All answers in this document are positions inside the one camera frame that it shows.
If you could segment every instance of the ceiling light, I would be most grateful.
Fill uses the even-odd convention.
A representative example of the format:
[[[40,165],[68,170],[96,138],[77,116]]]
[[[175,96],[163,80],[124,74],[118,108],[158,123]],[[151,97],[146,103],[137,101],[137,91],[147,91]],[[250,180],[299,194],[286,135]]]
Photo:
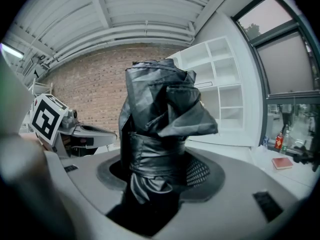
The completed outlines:
[[[18,51],[13,47],[9,47],[9,45],[6,45],[4,43],[1,43],[0,48],[2,51],[5,51],[9,54],[12,54],[12,55],[18,57],[19,59],[22,59],[24,57],[24,54],[21,51]]]

